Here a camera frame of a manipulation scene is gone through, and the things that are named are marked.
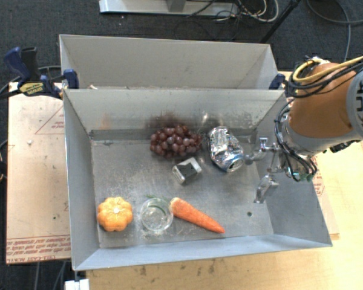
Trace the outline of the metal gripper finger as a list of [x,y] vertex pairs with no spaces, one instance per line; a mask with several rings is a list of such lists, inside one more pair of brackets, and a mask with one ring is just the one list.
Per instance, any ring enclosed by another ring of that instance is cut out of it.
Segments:
[[257,161],[261,161],[268,153],[269,148],[267,147],[267,137],[259,137],[259,142],[256,144],[250,153],[245,154],[244,163],[251,165]]
[[265,175],[261,178],[260,183],[258,184],[256,195],[254,199],[254,203],[262,204],[265,199],[266,192],[273,187],[278,187],[279,182],[277,181],[274,175]]

